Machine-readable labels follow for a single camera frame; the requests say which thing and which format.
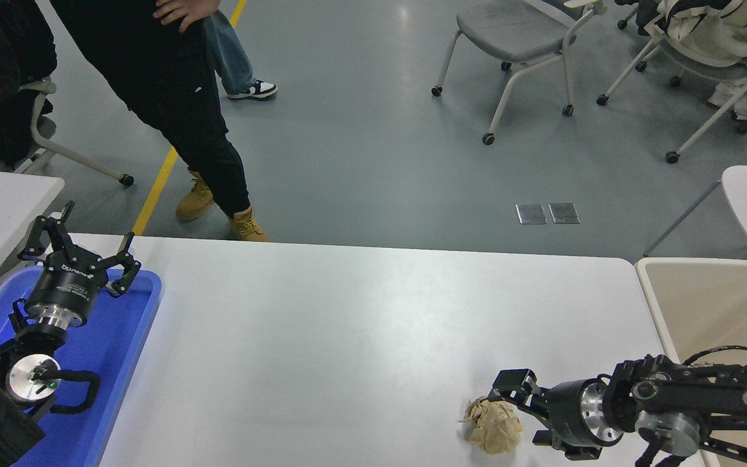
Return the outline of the person's left hand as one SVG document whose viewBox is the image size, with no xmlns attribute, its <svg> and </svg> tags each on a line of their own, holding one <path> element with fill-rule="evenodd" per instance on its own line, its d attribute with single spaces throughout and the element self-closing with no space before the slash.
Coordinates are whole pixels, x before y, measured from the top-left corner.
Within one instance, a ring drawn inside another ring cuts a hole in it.
<svg viewBox="0 0 747 467">
<path fill-rule="evenodd" d="M 153 18 L 163 26 L 177 23 L 178 32 L 183 34 L 193 24 L 219 11 L 220 1 L 157 1 L 155 6 Z"/>
</svg>

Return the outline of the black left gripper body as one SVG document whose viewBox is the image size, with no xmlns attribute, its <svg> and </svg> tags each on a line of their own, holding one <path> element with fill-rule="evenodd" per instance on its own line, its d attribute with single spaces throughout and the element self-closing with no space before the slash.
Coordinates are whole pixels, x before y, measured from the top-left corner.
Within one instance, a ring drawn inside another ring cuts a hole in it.
<svg viewBox="0 0 747 467">
<path fill-rule="evenodd" d="M 25 304 L 28 316 L 38 318 L 42 310 L 56 305 L 71 311 L 77 320 L 91 316 L 96 298 L 106 286 L 108 275 L 96 268 L 101 257 L 92 252 L 75 252 L 75 262 L 64 252 L 51 252 Z"/>
</svg>

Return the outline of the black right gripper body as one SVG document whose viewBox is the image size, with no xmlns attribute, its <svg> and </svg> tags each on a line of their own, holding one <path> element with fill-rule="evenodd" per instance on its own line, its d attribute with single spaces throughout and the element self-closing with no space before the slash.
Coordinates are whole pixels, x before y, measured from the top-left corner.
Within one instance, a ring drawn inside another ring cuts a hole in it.
<svg viewBox="0 0 747 467">
<path fill-rule="evenodd" d="M 551 426 L 552 443 L 555 446 L 599 446 L 581 410 L 584 391 L 597 382 L 596 379 L 577 379 L 555 385 L 543 393 Z"/>
</svg>

